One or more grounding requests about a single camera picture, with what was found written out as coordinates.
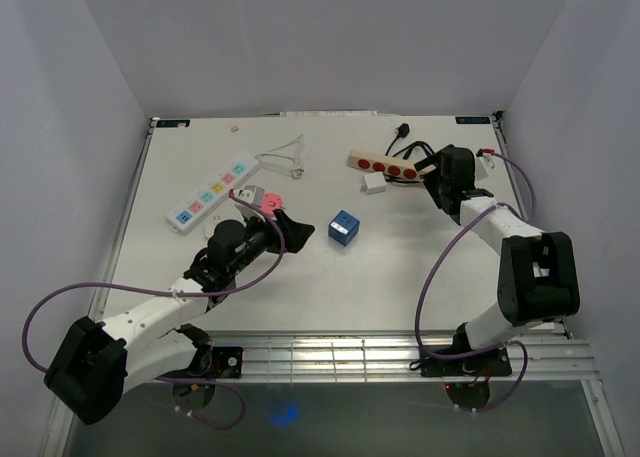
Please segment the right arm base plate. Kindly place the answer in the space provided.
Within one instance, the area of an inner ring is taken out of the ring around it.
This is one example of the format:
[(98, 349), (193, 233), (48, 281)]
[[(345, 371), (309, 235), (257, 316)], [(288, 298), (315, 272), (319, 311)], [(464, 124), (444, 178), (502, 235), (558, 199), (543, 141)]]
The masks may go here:
[(409, 364), (409, 370), (421, 377), (472, 377), (512, 375), (504, 345), (470, 352), (458, 352), (453, 346), (425, 351)]

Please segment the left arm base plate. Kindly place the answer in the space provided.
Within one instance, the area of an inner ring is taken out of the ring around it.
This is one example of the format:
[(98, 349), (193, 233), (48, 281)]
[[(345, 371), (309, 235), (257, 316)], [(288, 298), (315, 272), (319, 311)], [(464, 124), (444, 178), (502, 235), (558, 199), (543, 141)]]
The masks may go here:
[(238, 379), (242, 376), (244, 349), (239, 346), (212, 347), (202, 359), (203, 376)]

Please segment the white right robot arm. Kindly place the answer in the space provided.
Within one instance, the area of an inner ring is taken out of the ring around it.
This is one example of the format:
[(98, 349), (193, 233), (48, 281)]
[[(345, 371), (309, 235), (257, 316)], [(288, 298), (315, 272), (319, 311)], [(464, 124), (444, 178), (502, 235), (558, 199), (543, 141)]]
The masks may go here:
[(448, 145), (415, 163), (437, 208), (460, 230), (442, 252), (447, 257), (468, 233), (481, 238), (499, 258), (495, 302), (463, 323), (447, 349), (429, 350), (416, 341), (423, 359), (452, 361), (464, 374), (474, 374), (488, 352), (524, 329), (576, 314), (580, 307), (573, 245), (564, 232), (545, 232), (518, 216), (476, 185), (477, 154)]

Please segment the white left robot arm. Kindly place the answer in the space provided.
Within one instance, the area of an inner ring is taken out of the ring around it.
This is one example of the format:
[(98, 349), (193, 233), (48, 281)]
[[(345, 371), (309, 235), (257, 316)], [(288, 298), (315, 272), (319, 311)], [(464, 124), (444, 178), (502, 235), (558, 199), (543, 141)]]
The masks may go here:
[(96, 322), (83, 317), (67, 331), (44, 384), (83, 423), (108, 415), (121, 397), (157, 378), (173, 380), (177, 395), (202, 388), (206, 406), (213, 381), (227, 377), (228, 361), (209, 334), (192, 324), (236, 292), (237, 276), (264, 253), (297, 253), (315, 231), (277, 209), (218, 223), (207, 245), (162, 296)]

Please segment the white usb charger plug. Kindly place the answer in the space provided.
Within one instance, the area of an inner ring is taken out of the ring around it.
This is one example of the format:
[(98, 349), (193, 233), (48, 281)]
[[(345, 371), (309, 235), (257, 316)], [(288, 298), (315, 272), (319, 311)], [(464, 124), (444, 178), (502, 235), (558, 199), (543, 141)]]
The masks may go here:
[(368, 173), (363, 176), (361, 191), (367, 195), (378, 194), (387, 190), (387, 182), (382, 172)]

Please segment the beige red power strip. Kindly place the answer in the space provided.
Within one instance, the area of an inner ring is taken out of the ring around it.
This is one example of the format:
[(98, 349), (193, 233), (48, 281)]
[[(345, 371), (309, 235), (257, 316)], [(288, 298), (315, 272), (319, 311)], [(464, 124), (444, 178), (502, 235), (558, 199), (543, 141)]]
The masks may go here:
[(382, 172), (385, 176), (409, 182), (421, 182), (429, 171), (429, 168), (416, 170), (409, 160), (359, 149), (350, 151), (347, 165), (365, 172)]

